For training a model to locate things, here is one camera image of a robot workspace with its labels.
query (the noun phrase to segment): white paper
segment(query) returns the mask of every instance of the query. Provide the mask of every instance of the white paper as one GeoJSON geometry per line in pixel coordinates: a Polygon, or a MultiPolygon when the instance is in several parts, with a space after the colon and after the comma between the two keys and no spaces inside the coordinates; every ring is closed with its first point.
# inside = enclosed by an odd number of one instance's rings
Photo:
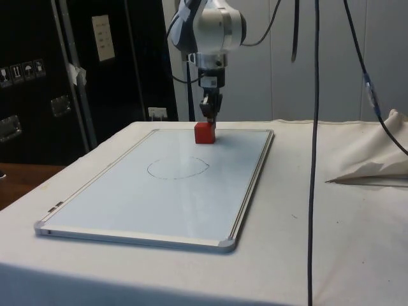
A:
{"type": "MultiPolygon", "coordinates": [[[[385,124],[408,147],[407,117],[392,110],[385,124]]],[[[331,159],[336,177],[329,182],[408,187],[408,158],[378,125],[338,151],[331,159]]]]}
{"type": "Polygon", "coordinates": [[[92,17],[96,47],[98,48],[99,61],[106,61],[115,57],[112,34],[110,32],[109,16],[92,17]]]}

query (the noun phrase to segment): red block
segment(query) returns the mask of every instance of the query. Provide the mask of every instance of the red block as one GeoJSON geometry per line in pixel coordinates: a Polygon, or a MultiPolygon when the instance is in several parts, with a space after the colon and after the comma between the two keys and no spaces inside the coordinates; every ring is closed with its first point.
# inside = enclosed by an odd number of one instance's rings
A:
{"type": "Polygon", "coordinates": [[[194,128],[198,145],[211,145],[215,142],[215,124],[199,122],[194,128]]]}

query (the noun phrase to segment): electrical outlet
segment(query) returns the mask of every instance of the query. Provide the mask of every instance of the electrical outlet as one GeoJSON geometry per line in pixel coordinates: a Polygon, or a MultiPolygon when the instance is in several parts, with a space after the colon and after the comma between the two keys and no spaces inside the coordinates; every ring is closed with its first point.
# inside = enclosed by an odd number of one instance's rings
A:
{"type": "Polygon", "coordinates": [[[149,107],[149,117],[151,119],[167,119],[167,108],[165,107],[149,107]]]}

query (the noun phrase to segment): metal latch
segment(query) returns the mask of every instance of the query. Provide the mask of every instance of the metal latch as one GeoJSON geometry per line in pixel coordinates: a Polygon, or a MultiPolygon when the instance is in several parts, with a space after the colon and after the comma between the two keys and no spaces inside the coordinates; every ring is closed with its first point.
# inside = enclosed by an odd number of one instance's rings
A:
{"type": "Polygon", "coordinates": [[[51,100],[51,108],[54,117],[62,117],[67,113],[71,112],[71,101],[69,100],[69,96],[61,96],[59,98],[51,100]]]}
{"type": "Polygon", "coordinates": [[[23,133],[20,120],[16,115],[0,121],[0,143],[7,142],[23,133]]]}

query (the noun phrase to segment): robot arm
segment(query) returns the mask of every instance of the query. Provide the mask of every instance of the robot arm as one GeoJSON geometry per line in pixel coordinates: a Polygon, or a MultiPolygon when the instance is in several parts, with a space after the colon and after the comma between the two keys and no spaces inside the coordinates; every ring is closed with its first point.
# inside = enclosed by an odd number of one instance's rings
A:
{"type": "Polygon", "coordinates": [[[225,0],[180,0],[171,40],[189,61],[198,67],[199,86],[204,90],[201,110],[215,123],[221,108],[220,88],[225,86],[228,52],[237,49],[246,37],[244,16],[225,0]]]}

